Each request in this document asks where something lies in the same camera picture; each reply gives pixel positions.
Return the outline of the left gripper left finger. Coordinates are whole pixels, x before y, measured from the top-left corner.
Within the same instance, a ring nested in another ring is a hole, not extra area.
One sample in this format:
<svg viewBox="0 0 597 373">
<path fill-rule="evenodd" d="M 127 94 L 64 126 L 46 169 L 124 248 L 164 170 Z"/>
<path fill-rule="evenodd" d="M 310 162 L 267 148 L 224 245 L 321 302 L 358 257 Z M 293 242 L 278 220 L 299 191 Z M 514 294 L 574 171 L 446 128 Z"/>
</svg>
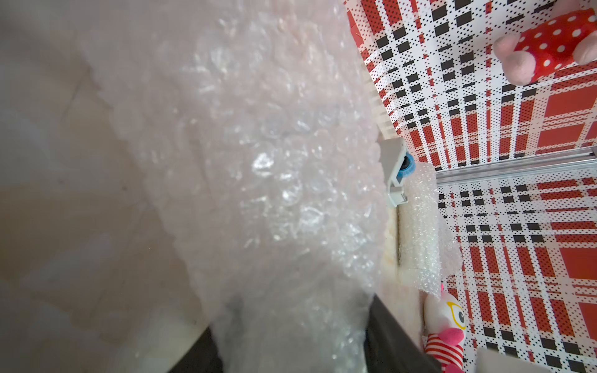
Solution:
<svg viewBox="0 0 597 373">
<path fill-rule="evenodd" d="M 223 373 L 223 363 L 208 327 L 169 373 Z"/>
</svg>

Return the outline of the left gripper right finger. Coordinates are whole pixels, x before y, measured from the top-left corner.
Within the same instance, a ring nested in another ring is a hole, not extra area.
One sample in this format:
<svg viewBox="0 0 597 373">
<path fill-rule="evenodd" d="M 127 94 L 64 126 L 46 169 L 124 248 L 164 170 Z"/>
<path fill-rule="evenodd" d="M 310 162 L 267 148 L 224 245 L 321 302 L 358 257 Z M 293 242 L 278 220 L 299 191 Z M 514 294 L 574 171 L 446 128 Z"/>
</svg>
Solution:
<svg viewBox="0 0 597 373">
<path fill-rule="evenodd" d="M 441 371 L 440 363 L 418 349 L 377 295 L 369 307 L 363 348 L 369 373 Z"/>
</svg>

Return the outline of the bubble wrap sheet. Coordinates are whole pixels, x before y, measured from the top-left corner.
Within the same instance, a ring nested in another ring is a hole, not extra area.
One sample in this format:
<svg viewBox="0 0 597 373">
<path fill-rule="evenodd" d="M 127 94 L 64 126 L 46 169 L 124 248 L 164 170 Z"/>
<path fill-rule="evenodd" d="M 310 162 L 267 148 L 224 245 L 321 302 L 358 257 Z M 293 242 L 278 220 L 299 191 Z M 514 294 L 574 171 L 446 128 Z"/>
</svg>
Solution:
<svg viewBox="0 0 597 373">
<path fill-rule="evenodd" d="M 385 183 L 341 1 L 75 1 L 227 372 L 364 372 Z"/>
<path fill-rule="evenodd" d="M 442 283 L 460 271 L 460 245 L 439 209 L 435 168 L 418 163 L 405 182 L 408 202 L 398 208 L 399 274 L 404 284 L 438 298 Z"/>
</svg>

